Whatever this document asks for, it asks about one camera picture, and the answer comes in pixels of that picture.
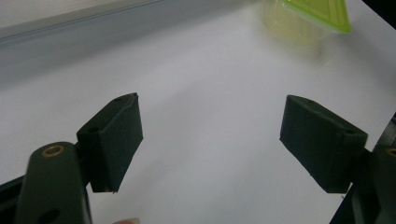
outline tabletop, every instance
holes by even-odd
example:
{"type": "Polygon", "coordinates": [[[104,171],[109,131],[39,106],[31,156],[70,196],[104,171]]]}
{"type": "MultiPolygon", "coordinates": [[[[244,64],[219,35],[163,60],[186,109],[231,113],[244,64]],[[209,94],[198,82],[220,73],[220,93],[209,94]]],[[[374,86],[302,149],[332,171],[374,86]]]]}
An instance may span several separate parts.
{"type": "Polygon", "coordinates": [[[139,94],[145,139],[116,194],[91,193],[93,223],[328,223],[327,194],[279,139],[286,96],[369,134],[396,110],[396,31],[348,1],[350,34],[295,48],[258,0],[165,0],[0,42],[0,181],[108,101],[139,94]]]}

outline white table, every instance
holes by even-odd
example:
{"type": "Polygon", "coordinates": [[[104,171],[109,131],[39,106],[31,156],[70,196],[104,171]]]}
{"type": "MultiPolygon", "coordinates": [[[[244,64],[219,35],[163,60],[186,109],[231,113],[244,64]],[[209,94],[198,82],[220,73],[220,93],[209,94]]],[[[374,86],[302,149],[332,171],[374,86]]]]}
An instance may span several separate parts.
{"type": "Polygon", "coordinates": [[[119,193],[90,193],[95,224],[328,223],[341,195],[278,141],[287,94],[366,131],[368,149],[396,108],[396,32],[347,3],[353,32],[316,55],[275,41],[253,0],[166,0],[1,42],[0,182],[137,91],[145,139],[119,193]]]}

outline green lid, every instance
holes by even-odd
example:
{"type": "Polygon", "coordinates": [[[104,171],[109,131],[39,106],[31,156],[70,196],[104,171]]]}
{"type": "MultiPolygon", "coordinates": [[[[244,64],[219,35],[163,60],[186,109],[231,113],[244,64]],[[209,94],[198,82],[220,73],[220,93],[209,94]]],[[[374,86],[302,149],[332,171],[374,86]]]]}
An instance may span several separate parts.
{"type": "Polygon", "coordinates": [[[345,0],[283,0],[298,15],[337,32],[351,31],[345,0]]]}

